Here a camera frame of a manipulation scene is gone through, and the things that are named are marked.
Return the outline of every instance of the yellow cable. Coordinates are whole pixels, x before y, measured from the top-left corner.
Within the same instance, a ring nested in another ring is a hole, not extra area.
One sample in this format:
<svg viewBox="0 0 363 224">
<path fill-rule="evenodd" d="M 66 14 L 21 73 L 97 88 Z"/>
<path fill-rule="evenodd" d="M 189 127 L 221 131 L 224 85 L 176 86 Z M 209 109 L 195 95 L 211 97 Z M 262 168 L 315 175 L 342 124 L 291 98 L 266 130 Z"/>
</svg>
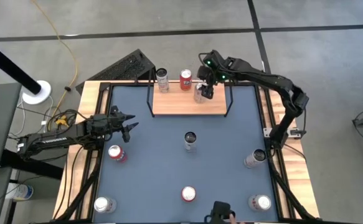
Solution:
<svg viewBox="0 0 363 224">
<path fill-rule="evenodd" d="M 55 28 L 54 24 L 52 23 L 52 21 L 50 20 L 50 18 L 48 17 L 48 15 L 43 11 L 43 9 L 39 6 L 39 4 L 36 2 L 36 0 L 31 0 L 33 2 L 33 4 L 35 4 L 35 6 L 38 8 L 38 10 L 43 13 L 43 15 L 45 16 L 45 18 L 47 19 L 47 21 L 50 23 L 52 29 L 54 30 L 55 34 L 57 35 L 57 38 L 58 38 L 58 41 L 63 44 L 69 51 L 69 53 L 71 54 L 72 58 L 73 58 L 73 61 L 75 62 L 75 75 L 73 76 L 73 79 L 72 81 L 69 83 L 69 87 L 71 87 L 73 85 L 73 83 L 75 82 L 76 78 L 77 78 L 77 75 L 78 75 L 78 62 L 76 60 L 76 57 L 75 55 L 73 54 L 72 50 L 68 47 L 67 44 L 65 44 L 61 38 L 59 37 L 59 34 L 58 34 L 58 31 L 57 29 Z M 57 104 L 57 107 L 55 108 L 54 112 L 52 113 L 52 116 L 55 115 L 55 113 L 57 112 L 57 110 L 59 109 L 59 107 L 61 106 L 62 104 L 62 101 L 64 100 L 65 98 L 65 95 L 67 94 L 67 91 L 65 90 L 64 93 L 62 94 L 61 96 L 61 99 L 59 100 L 58 104 Z"/>
</svg>

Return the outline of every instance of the soda can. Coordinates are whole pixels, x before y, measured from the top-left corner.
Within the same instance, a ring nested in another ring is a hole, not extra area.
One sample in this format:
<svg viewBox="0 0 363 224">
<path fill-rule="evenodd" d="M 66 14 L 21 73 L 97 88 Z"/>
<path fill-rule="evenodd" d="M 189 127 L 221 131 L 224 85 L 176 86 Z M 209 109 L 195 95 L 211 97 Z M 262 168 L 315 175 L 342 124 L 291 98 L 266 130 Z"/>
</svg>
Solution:
<svg viewBox="0 0 363 224">
<path fill-rule="evenodd" d="M 99 197 L 94 202 L 94 209 L 98 213 L 111 213 L 116 209 L 117 203 L 115 200 L 108 197 Z"/>
<path fill-rule="evenodd" d="M 271 200 L 266 195 L 252 195 L 248 199 L 248 203 L 253 211 L 264 212 L 271 207 Z"/>
<path fill-rule="evenodd" d="M 112 159 L 114 159 L 118 162 L 126 162 L 126 160 L 127 160 L 127 155 L 120 146 L 117 146 L 117 145 L 111 146 L 108 149 L 108 153 Z"/>
<path fill-rule="evenodd" d="M 158 81 L 159 91 L 167 93 L 169 91 L 169 76 L 164 68 L 156 70 L 156 80 Z"/>
<path fill-rule="evenodd" d="M 184 187 L 181 191 L 181 197 L 185 202 L 191 202 L 195 199 L 196 191 L 193 187 Z"/>
<path fill-rule="evenodd" d="M 196 148 L 196 134 L 192 131 L 189 131 L 184 136 L 184 146 L 187 149 L 187 151 L 191 151 Z"/>
<path fill-rule="evenodd" d="M 266 159 L 266 152 L 261 149 L 256 149 L 252 154 L 243 160 L 243 163 L 248 168 L 253 168 L 261 164 Z"/>
<path fill-rule="evenodd" d="M 188 69 L 184 69 L 180 73 L 180 87 L 182 90 L 191 89 L 192 73 Z"/>
<path fill-rule="evenodd" d="M 202 96 L 202 86 L 204 83 L 196 83 L 194 87 L 194 100 L 196 103 L 203 103 L 205 101 L 205 97 Z"/>
</svg>

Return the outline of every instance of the human hand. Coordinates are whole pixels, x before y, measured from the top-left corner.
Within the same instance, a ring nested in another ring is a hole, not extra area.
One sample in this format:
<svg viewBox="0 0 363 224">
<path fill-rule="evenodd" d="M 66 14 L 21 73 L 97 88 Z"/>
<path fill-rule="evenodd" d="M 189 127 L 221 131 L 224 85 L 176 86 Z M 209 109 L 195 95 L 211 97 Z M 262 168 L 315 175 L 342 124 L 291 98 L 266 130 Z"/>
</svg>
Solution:
<svg viewBox="0 0 363 224">
<path fill-rule="evenodd" d="M 237 221 L 235 220 L 235 217 L 230 214 L 230 223 L 231 224 L 237 224 Z"/>
</svg>

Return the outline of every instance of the white base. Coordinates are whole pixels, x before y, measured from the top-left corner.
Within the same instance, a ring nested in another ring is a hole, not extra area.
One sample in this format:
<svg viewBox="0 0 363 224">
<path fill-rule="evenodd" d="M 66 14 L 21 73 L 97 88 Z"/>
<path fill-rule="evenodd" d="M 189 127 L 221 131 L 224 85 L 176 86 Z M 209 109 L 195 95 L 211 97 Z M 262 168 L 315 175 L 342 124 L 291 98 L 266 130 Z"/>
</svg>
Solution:
<svg viewBox="0 0 363 224">
<path fill-rule="evenodd" d="M 24 100 L 25 103 L 29 104 L 29 105 L 37 105 L 39 103 L 44 102 L 51 94 L 51 86 L 50 83 L 43 81 L 43 80 L 39 80 L 37 81 L 37 83 L 42 87 L 42 89 L 40 90 L 40 92 L 36 95 L 34 94 L 28 94 L 28 93 L 23 93 L 22 94 L 22 99 Z"/>
</svg>

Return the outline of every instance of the metal bracket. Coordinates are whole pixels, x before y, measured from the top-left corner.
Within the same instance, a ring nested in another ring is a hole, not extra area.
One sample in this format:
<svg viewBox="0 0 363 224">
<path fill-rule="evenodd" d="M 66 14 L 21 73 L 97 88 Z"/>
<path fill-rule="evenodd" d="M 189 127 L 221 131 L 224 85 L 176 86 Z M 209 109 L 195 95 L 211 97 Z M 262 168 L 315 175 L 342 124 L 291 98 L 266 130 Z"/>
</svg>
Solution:
<svg viewBox="0 0 363 224">
<path fill-rule="evenodd" d="M 263 128 L 264 138 L 270 137 L 271 130 L 272 128 Z M 286 133 L 288 133 L 288 138 L 293 138 L 293 139 L 301 139 L 301 134 L 300 134 L 301 132 L 302 131 L 300 131 L 298 128 L 292 128 L 286 131 Z"/>
</svg>

